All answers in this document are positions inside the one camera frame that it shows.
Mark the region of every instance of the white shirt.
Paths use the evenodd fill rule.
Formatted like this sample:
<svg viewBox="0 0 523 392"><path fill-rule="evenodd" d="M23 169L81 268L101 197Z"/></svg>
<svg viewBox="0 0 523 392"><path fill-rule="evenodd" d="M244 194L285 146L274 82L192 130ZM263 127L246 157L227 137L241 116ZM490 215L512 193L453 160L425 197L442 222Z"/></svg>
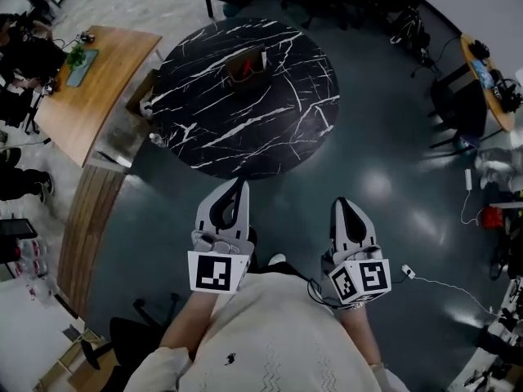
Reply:
<svg viewBox="0 0 523 392"><path fill-rule="evenodd" d="M304 280L247 274L240 292L219 296L193 363L187 349L158 349L125 392L406 390L392 389L387 374L374 375L333 313L308 296Z"/></svg>

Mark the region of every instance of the green plant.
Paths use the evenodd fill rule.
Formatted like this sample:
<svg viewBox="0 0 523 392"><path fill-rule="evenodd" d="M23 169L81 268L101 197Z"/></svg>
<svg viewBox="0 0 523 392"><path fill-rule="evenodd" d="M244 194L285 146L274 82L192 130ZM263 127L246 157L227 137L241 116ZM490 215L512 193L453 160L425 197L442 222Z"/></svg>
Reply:
<svg viewBox="0 0 523 392"><path fill-rule="evenodd" d="M67 55L65 62L67 65L74 69L85 61L85 50L83 49L82 43L77 43L73 50Z"/></svg>

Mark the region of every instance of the polished floor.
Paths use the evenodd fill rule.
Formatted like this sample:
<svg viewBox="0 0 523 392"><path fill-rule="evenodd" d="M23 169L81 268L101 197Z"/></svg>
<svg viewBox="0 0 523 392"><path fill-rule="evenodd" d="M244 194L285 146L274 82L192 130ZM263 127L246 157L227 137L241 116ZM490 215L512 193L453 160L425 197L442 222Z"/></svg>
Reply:
<svg viewBox="0 0 523 392"><path fill-rule="evenodd" d="M221 5L215 3L215 9L221 18ZM203 0L67 0L65 10L64 30L71 33L94 22L161 33L164 55L210 22ZM305 19L300 8L283 12L279 0L256 0L239 15L295 27ZM422 9L422 16L438 55L454 33L429 11ZM408 264L420 277L459 285L497 308L507 283L488 277L495 234L459 219L467 194L463 169L472 159L441 158L442 150L427 148L447 137L437 134L427 118L433 109L427 94L433 74L422 70L412 79L416 62L372 22L343 32L332 20L315 20L306 33L335 69L339 115L311 158L251 184L260 262L283 252L304 275L318 277L320 255L329 247L329 208L336 197L345 196L373 220L394 280L401 278L401 265ZM455 41L440 67L449 72L462 62ZM506 138L497 141L503 144ZM111 317L136 319L132 302L138 297L158 320L167 312L170 292L188 297L186 251L196 210L221 182L145 141L96 260L87 311L91 328L108 335ZM475 189L467 216L481 206L481 192ZM476 328L488 320L468 296L421 281L395 285L368 309L388 367L413 392L446 388L471 357Z"/></svg>

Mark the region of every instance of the blue tray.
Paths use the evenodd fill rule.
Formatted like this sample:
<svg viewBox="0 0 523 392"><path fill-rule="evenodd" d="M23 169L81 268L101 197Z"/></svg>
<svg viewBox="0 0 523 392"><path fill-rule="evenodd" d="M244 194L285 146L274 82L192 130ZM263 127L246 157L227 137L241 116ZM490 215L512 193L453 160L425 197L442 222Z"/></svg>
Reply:
<svg viewBox="0 0 523 392"><path fill-rule="evenodd" d="M92 62L95 60L98 55L97 49L87 49L85 51L86 64L82 68L76 68L71 71L69 78L67 79L67 85L69 87L80 87L82 84L83 78L86 76L89 67L91 67Z"/></svg>

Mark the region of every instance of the round table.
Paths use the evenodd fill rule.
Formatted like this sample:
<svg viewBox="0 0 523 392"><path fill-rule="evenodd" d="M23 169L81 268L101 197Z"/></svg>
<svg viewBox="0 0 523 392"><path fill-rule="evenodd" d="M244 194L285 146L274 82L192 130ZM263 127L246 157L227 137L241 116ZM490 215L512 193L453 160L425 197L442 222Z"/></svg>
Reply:
<svg viewBox="0 0 523 392"><path fill-rule="evenodd" d="M265 45L271 81L232 90L224 63ZM309 158L333 130L339 93L327 56L302 32L237 18L197 30L163 62L154 123L167 147L210 176L260 179Z"/></svg>

